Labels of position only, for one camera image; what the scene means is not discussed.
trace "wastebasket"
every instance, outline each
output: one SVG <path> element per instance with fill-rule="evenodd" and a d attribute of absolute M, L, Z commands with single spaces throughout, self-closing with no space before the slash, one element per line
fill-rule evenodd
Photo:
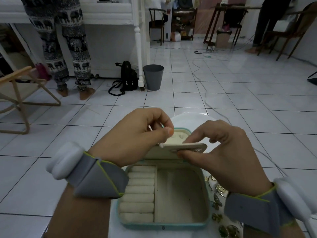
<path fill-rule="evenodd" d="M 156 91 L 161 88 L 164 67 L 157 64 L 145 65 L 143 73 L 148 90 Z"/>

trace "white tile floor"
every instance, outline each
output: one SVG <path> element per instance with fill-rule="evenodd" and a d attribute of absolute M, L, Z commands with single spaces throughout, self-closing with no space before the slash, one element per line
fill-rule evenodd
<path fill-rule="evenodd" d="M 204 104 L 205 90 L 192 72 L 207 89 L 208 104 L 243 128 L 255 148 L 317 197 L 317 86 L 306 81 L 316 67 L 285 56 L 276 62 L 276 54 L 249 55 L 245 48 L 205 58 L 194 54 L 194 48 L 204 52 L 202 42 L 165 42 L 165 49 L 152 44 L 152 63 L 164 66 L 156 92 L 111 96 L 107 90 L 112 81 L 100 79 L 92 80 L 96 93 L 80 101 L 73 79 L 68 97 L 58 95 L 50 81 L 47 87 L 62 106 L 29 106 L 28 135 L 0 133 L 0 238 L 41 236 L 66 184 L 53 180 L 45 165 L 65 141 L 88 149 L 135 108 L 161 107 L 170 117 L 197 112 L 224 119 Z M 43 91 L 28 100 L 53 101 Z M 0 109 L 6 105 L 0 103 Z M 17 112 L 0 115 L 0 128 L 22 130 L 21 123 Z M 271 161 L 257 155 L 270 179 L 282 176 Z"/>

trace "dark pants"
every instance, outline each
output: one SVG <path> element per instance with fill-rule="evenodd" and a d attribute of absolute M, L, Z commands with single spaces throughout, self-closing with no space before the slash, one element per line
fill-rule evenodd
<path fill-rule="evenodd" d="M 276 22 L 283 17 L 290 2 L 291 0 L 264 0 L 256 25 L 254 47 L 260 46 L 266 27 L 267 31 L 273 31 Z"/>
<path fill-rule="evenodd" d="M 44 58 L 57 88 L 67 87 L 69 72 L 58 43 L 55 23 L 62 26 L 79 90 L 90 85 L 90 56 L 79 0 L 21 0 L 30 22 L 42 39 Z"/>

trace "wrist strap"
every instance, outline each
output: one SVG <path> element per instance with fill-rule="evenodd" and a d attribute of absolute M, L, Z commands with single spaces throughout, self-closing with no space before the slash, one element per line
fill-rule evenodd
<path fill-rule="evenodd" d="M 115 164 L 84 152 L 66 180 L 74 196 L 117 199 L 124 195 L 129 177 Z"/>
<path fill-rule="evenodd" d="M 252 197 L 230 193 L 226 199 L 224 213 L 230 219 L 238 220 L 274 237 L 280 235 L 280 227 L 292 224 L 293 215 L 276 191 L 276 184 L 268 192 Z"/>

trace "bag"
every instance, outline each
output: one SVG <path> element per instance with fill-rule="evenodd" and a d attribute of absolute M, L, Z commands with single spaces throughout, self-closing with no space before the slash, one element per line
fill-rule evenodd
<path fill-rule="evenodd" d="M 114 81 L 112 87 L 108 90 L 108 93 L 113 96 L 121 96 L 125 94 L 125 91 L 133 91 L 138 88 L 138 76 L 135 70 L 131 68 L 129 61 L 124 61 L 123 63 L 116 62 L 116 66 L 121 67 L 121 79 Z M 111 90 L 113 88 L 120 88 L 120 94 L 112 94 Z"/>

